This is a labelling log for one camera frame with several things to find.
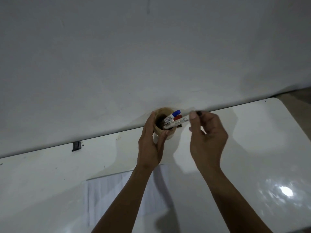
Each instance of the glossy table surface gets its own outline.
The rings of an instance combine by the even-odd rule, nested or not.
[[[273,232],[311,226],[311,142],[281,101],[217,113],[229,134],[221,168]],[[166,141],[174,209],[140,217],[133,232],[228,232],[189,152],[189,124]],[[1,232],[90,232],[83,182],[132,170],[142,128],[0,159]]]

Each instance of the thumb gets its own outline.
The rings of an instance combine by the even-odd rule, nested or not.
[[[168,130],[166,131],[163,131],[158,139],[158,142],[157,142],[157,148],[158,148],[158,152],[163,152],[163,149],[164,149],[164,142],[167,138],[167,134],[169,133]]]
[[[189,114],[191,130],[193,136],[201,136],[201,121],[199,116],[196,114],[195,111],[191,111]]]

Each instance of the wooden cup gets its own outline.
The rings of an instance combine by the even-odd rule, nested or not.
[[[154,131],[154,133],[155,133],[155,135],[157,137],[159,137],[164,130],[160,129],[156,125],[156,123],[158,122],[159,119],[162,120],[165,117],[169,116],[173,112],[174,112],[174,110],[172,110],[171,108],[166,108],[166,107],[155,110],[155,119],[153,121],[153,131]],[[168,134],[168,136],[166,138],[167,140],[171,139],[173,137],[173,135],[174,135],[174,133],[176,131],[176,128],[177,127],[173,127],[172,129],[169,130],[169,134]]]

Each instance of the paper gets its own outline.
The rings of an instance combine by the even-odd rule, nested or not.
[[[165,164],[159,165],[154,169],[142,197],[138,216],[152,214],[173,206],[173,201],[168,191],[168,171],[168,166]],[[132,171],[122,172],[85,182],[84,216],[88,226],[97,224],[125,186],[131,174]]]

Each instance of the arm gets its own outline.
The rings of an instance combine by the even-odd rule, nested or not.
[[[132,232],[142,196],[154,168],[163,155],[167,133],[163,132],[158,143],[152,140],[154,113],[150,115],[138,141],[137,165],[130,179],[99,220],[92,233]]]
[[[228,139],[216,114],[190,113],[190,152],[208,184],[217,207],[231,233],[272,231],[255,213],[220,169],[220,156]]]

